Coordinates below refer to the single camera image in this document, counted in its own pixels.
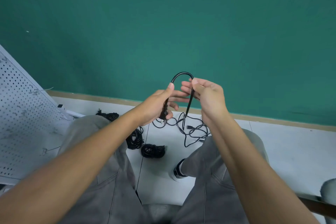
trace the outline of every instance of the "beige baseboard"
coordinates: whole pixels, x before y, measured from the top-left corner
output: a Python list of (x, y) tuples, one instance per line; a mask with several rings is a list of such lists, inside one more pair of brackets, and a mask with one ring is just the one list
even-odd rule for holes
[[(82, 99), (82, 100), (90, 100), (96, 102), (103, 102), (103, 103), (113, 103), (113, 104), (120, 104), (120, 105), (131, 105), (137, 106), (141, 103), (141, 101), (131, 101), (131, 100), (124, 100), (124, 99), (117, 99), (117, 98), (109, 98), (109, 97), (99, 97), (99, 96), (91, 96), (85, 94), (76, 94), (76, 93), (67, 93), (55, 90), (48, 90), (47, 93), (52, 97), (61, 97), (61, 98), (72, 98), (72, 99)], [(185, 107), (180, 107), (180, 112), (185, 112)], [(200, 109), (190, 108), (190, 113), (201, 114)], [(256, 122), (263, 122), (263, 123), (271, 123), (271, 124), (278, 124), (278, 125), (286, 125), (292, 127), (300, 127), (300, 128), (311, 128), (311, 129), (319, 129), (325, 131), (333, 131), (336, 132), (335, 126), (325, 126), (325, 125), (318, 125), (318, 124), (309, 124), (309, 123), (302, 123), (302, 122), (294, 122), (294, 121), (287, 121), (287, 120), (277, 120), (271, 118), (263, 118), (257, 116), (249, 116), (243, 114), (231, 114), (234, 119), (237, 120), (249, 120), (249, 121), (256, 121)]]

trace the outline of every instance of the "person's right arm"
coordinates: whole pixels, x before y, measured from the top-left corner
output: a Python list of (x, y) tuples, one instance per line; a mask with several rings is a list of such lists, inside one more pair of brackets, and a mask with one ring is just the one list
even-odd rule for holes
[(250, 223), (318, 223), (295, 193), (262, 158), (226, 109), (221, 86), (203, 79), (182, 82), (195, 90), (202, 119), (230, 173)]

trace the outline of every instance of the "person's left hand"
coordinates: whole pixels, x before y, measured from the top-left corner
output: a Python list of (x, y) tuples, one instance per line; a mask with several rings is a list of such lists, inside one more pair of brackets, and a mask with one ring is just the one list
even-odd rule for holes
[[(186, 98), (187, 96), (188, 94), (185, 92), (174, 90), (174, 84), (170, 83), (166, 90), (157, 90), (133, 110), (136, 111), (137, 115), (141, 118), (140, 126), (145, 126), (160, 116), (163, 104), (167, 98), (168, 106), (173, 107), (177, 111), (179, 105), (175, 103), (175, 101), (188, 103), (189, 98)], [(168, 110), (166, 119), (169, 120), (172, 117), (173, 113)]]

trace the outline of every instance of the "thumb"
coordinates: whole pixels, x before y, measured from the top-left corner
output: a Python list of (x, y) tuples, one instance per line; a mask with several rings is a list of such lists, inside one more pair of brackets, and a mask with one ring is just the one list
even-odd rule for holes
[(166, 88), (166, 90), (161, 93), (161, 96), (164, 99), (167, 99), (167, 98), (170, 97), (170, 95), (173, 93), (173, 91), (174, 91), (174, 84), (170, 82), (168, 87)]
[(193, 79), (191, 81), (191, 84), (192, 84), (192, 88), (197, 92), (199, 93), (200, 95), (202, 94), (202, 92), (204, 91), (205, 87), (200, 85), (197, 81), (197, 79)]

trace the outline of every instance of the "forearm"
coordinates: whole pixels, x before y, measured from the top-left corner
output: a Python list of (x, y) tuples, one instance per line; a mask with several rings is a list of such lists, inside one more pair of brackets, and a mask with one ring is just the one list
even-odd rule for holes
[(214, 120), (214, 126), (210, 130), (215, 131), (216, 144), (250, 223), (318, 223), (228, 112)]
[(45, 224), (59, 220), (138, 127), (136, 117), (133, 110), (127, 112), (0, 197), (0, 222)]

